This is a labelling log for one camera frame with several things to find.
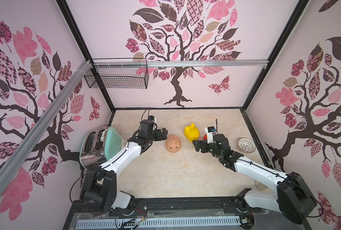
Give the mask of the pink piggy bank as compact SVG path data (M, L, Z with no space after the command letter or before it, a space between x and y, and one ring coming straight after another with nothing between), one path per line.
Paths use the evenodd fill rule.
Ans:
M181 140L176 135L168 135L166 139L166 149L168 152L177 153L181 149Z

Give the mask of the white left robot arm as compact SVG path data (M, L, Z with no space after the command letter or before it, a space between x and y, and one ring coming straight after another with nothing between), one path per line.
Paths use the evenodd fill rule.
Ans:
M132 212L135 198L118 190L117 178L154 142L166 140L167 136L167 129L159 129L152 119L142 120L127 141L111 126L91 131L80 152L80 164L87 171L80 201L104 211L124 209Z

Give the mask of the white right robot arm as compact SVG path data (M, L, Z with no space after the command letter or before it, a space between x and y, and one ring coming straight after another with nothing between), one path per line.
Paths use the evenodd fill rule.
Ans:
M223 134L216 134L208 140L195 140L193 145L196 151L208 152L218 158L225 168L244 174L271 189L271 193L262 193L247 188L241 196L251 208L279 212L300 225L319 204L301 175L279 172L250 160L232 150Z

